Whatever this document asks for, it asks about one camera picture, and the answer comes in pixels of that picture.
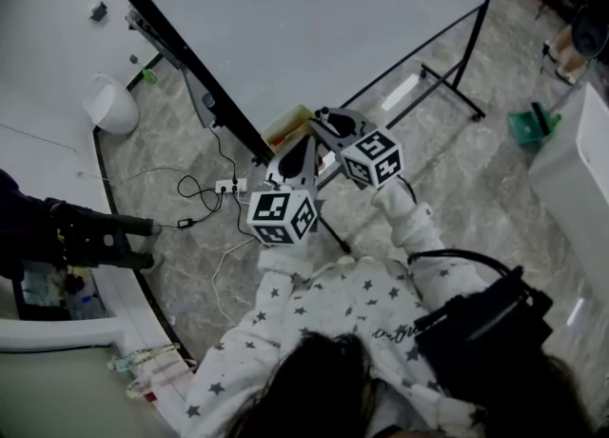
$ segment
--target marble floor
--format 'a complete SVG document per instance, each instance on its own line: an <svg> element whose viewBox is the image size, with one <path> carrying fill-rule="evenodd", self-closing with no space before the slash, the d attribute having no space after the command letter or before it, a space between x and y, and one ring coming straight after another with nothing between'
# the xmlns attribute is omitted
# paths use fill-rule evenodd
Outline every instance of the marble floor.
<svg viewBox="0 0 609 438"><path fill-rule="evenodd" d="M506 124L507 113L528 110L534 100L549 107L568 91L553 77L549 61L546 66L551 73L540 74L541 44L563 23L553 12L535 21L538 5L539 0L491 2L461 85L487 112L485 120L472 123L472 111L449 90L439 88L394 132L403 143L404 175L420 199L434 209L446 245L485 252L508 265L523 265L527 280L554 299L547 320L555 331L547 350L573 366L585 402L599 418L609 398L605 386L609 309L595 299L568 241L529 188L526 172L534 153L515 144ZM390 111L381 108L387 94L417 73L422 61L439 71L456 63L472 25L473 17L459 24L351 107L379 124L386 123L430 80L422 80ZM208 212L197 197L178 195L180 178L190 173L201 183L213 185L217 179L230 177L231 165L218 155L214 137L199 124L181 75L167 61L155 71L159 76L155 86L141 83L133 91L142 115L136 131L128 137L102 133L100 139L118 210L173 225ZM604 90L597 71L591 81ZM264 171L253 167L251 154L229 132L219 129L217 133L223 151L237 163L238 176L257 186ZM157 170L125 181L161 166L184 171ZM186 183L183 188L194 186ZM213 205L212 195L206 196ZM371 196L371 190L359 191L340 176L320 193L325 199L324 217L357 254L403 259L389 242L388 225L370 207ZM148 283L187 349L199 359L230 328L218 310L211 278L223 253L246 240L236 229L237 216L237 204L227 197L222 210L204 223L186 230L165 229L157 243L166 261L148 277ZM313 235L310 248L318 266L341 255L323 228ZM261 279L256 270L259 251L260 246L252 242L232 252L217 276L223 309L234 320L252 308ZM492 277L484 268L481 272ZM574 324L567 326L580 298L583 307Z"/></svg>

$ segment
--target power strip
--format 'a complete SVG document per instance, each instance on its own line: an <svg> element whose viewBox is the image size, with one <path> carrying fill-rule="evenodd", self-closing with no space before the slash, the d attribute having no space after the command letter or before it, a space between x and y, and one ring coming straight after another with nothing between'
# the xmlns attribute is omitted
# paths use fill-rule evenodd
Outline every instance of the power strip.
<svg viewBox="0 0 609 438"><path fill-rule="evenodd" d="M222 188L225 188L225 194L230 194L232 187L232 179L216 181L216 192L218 194L222 194ZM247 192L247 179L237 179L237 192Z"/></svg>

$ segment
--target person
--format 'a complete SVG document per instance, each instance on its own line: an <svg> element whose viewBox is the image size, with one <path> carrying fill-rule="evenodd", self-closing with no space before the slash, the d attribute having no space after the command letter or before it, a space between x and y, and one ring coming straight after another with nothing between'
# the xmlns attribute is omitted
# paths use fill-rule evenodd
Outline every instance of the person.
<svg viewBox="0 0 609 438"><path fill-rule="evenodd" d="M163 258L136 253L125 244L125 234L158 235L152 220L104 214L53 198L27 196L0 169L0 275L21 281L24 261L65 266L106 264L134 270L153 270Z"/></svg>
<svg viewBox="0 0 609 438"><path fill-rule="evenodd" d="M605 20L609 0L577 1L580 3L580 10L586 6L591 10L592 15L602 16L602 21ZM545 45L550 59L557 63L556 75L568 84L574 85L585 73L590 61L575 49L572 26L565 27L552 42L546 41Z"/></svg>
<svg viewBox="0 0 609 438"><path fill-rule="evenodd" d="M407 253L443 249L431 208L392 180L373 197ZM314 272L305 247L271 248L255 309L210 348L187 394L187 438L591 436L558 359L501 370L492 408L448 396L415 344L414 321L487 285L461 259L343 257Z"/></svg>

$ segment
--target white trash can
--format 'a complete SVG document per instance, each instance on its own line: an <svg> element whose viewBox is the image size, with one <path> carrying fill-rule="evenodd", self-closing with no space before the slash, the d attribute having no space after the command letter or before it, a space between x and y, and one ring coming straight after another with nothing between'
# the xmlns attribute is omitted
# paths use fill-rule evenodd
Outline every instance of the white trash can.
<svg viewBox="0 0 609 438"><path fill-rule="evenodd" d="M83 107L94 125L110 133L131 133L140 119L129 91L106 74L93 77L85 90Z"/></svg>
<svg viewBox="0 0 609 438"><path fill-rule="evenodd" d="M609 301L609 108L586 84L529 170L531 187L571 242L599 299Z"/></svg>

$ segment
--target whiteboard stand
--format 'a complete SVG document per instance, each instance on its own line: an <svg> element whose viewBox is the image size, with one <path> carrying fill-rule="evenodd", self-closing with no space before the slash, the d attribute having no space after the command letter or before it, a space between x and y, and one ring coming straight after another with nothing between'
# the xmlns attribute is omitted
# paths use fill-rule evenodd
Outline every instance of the whiteboard stand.
<svg viewBox="0 0 609 438"><path fill-rule="evenodd" d="M216 124L222 127L227 127L253 154L254 158L252 161L258 164L267 165L273 156L271 149L268 147L266 142L263 140L260 132L253 127L253 125L246 118L244 113L239 109L235 101L227 94L225 89L221 86L220 82L214 77L209 71L206 65L201 61L199 56L192 50L187 44L184 38L176 30L176 28L167 20L164 14L160 11L159 7L152 0L128 0L131 5L139 11L139 13L148 21L148 23L154 28L154 30L163 38L165 44L168 45L170 50L178 57L178 59L188 68L194 77L200 81L205 88L211 93L215 106L214 115L216 116ZM381 75L373 79L361 90L356 92L353 96L344 101L340 108L347 108L353 101L359 98L362 94L372 88L375 84L381 81L387 74L396 69L403 62L414 56L421 49L432 43L438 37L446 33L447 31L454 28L464 19L477 14L474 28L472 29L469 41L465 48L462 59L450 68L446 73L439 73L427 65L422 65L421 77L424 78L427 75L434 79L434 82L425 90L419 97L414 99L408 107L398 113L391 121L388 122L387 127L393 128L400 120L402 120L410 111L417 107L429 94L436 90L440 85L444 85L453 91L462 101L469 106L474 114L472 120L480 122L486 115L478 108L465 94L459 91L459 84L465 73L469 60L471 58L474 47L480 35L481 26L488 10L490 0L484 0L483 3L477 5L474 9L457 19L455 22L450 24L443 30L430 37L427 41L410 51L405 57L396 62L391 68L383 72ZM342 173L341 167L336 167L333 171L324 176L324 179L318 184L318 189L322 189L327 185L334 177ZM341 247L349 252L350 248L348 244L343 241L338 234L327 224L327 222L320 217L322 224L329 230L332 236L339 242Z"/></svg>

